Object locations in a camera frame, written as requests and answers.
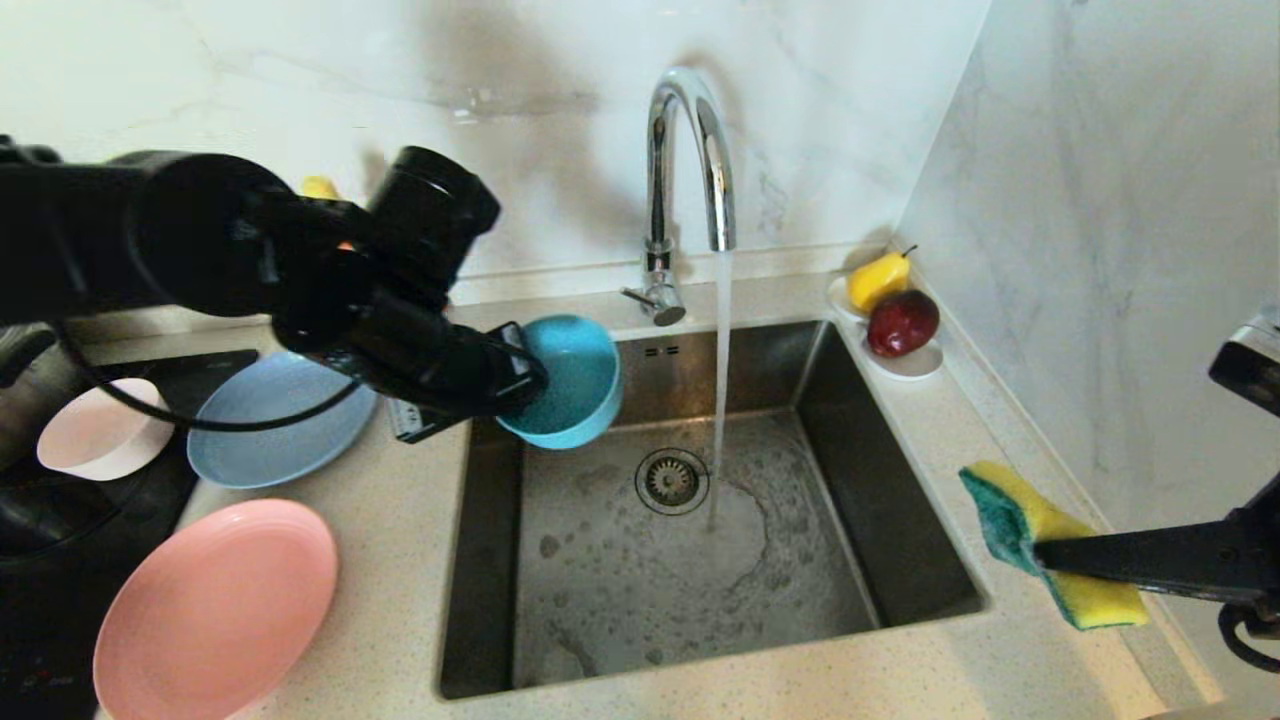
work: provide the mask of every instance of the drain strainer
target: drain strainer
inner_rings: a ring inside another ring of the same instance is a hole
[[[684,515],[707,497],[707,468],[692,452],[666,447],[650,452],[636,468],[636,493],[663,515]]]

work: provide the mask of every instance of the small white dish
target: small white dish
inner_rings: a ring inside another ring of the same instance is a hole
[[[859,313],[851,302],[849,302],[849,278],[841,275],[827,286],[827,304],[836,309],[837,313],[845,318],[855,322],[867,324],[867,315]]]
[[[168,410],[150,380],[123,378],[111,384]],[[155,460],[172,436],[169,423],[143,415],[95,387],[45,425],[36,443],[36,457],[50,470],[87,480],[114,480]]]
[[[883,357],[876,355],[867,338],[858,343],[858,348],[872,361],[877,370],[893,378],[895,380],[915,382],[937,373],[942,368],[942,346],[937,338],[924,343],[924,347],[915,352],[909,352],[901,357]]]

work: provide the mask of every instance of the red apple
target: red apple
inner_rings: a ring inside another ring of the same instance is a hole
[[[876,355],[901,357],[919,350],[938,332],[938,305],[918,290],[881,300],[867,325],[867,345]]]

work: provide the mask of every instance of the teal bowl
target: teal bowl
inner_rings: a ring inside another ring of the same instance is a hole
[[[584,446],[609,429],[622,409],[622,364],[609,333],[586,318],[549,315],[525,325],[525,341],[550,382],[538,400],[498,423],[549,450]]]

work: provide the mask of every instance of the yellow sponge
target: yellow sponge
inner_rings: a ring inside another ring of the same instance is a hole
[[[1010,565],[1044,580],[1062,618],[1078,630],[1149,621],[1138,588],[1114,580],[1046,570],[1036,561],[1036,543],[1091,537],[1097,533],[1041,497],[1012,469],[974,462],[960,470],[978,506],[987,550]]]

